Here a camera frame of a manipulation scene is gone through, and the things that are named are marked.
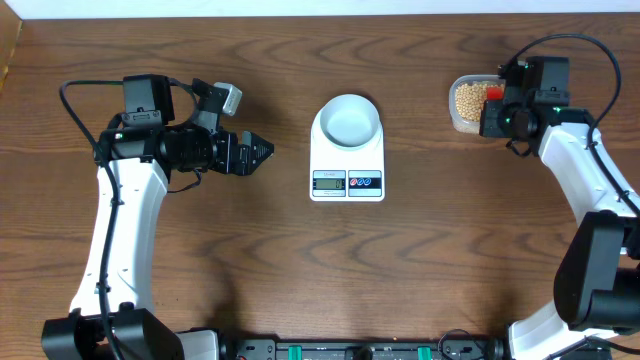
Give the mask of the red measuring scoop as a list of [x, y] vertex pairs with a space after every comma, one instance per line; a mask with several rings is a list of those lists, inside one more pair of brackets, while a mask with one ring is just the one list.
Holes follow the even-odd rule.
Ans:
[[490, 85], [486, 87], [486, 99], [498, 101], [504, 98], [504, 85]]

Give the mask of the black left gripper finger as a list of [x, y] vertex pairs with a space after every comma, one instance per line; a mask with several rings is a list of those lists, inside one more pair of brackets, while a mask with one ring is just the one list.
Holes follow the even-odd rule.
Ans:
[[239, 175], [249, 176], [253, 174], [258, 169], [258, 167], [271, 156], [272, 153], [269, 152], [262, 155], [254, 152], [246, 152], [241, 154], [239, 163]]
[[249, 147], [253, 155], [272, 155], [274, 153], [274, 145], [253, 132], [244, 131], [242, 142]]

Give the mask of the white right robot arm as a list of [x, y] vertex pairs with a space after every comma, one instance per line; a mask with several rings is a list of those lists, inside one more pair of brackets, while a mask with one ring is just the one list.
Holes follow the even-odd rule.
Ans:
[[564, 57], [512, 59], [500, 66], [501, 98], [483, 105], [479, 133], [527, 144], [558, 181], [578, 229], [556, 272], [553, 298], [503, 339], [488, 343], [489, 359], [560, 359], [639, 331], [639, 271], [621, 256], [639, 257], [639, 196], [601, 142], [596, 120], [569, 104]]

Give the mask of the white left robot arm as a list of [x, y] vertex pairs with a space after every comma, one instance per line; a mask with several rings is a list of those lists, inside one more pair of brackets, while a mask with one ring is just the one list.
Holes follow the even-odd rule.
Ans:
[[252, 174], [275, 149], [246, 131], [224, 130], [242, 92], [229, 83], [185, 84], [157, 74], [117, 81], [125, 109], [99, 137], [78, 115], [98, 167], [99, 202], [81, 284], [64, 318], [43, 326], [49, 359], [234, 359], [214, 330], [174, 332], [154, 314], [152, 261], [172, 172]]

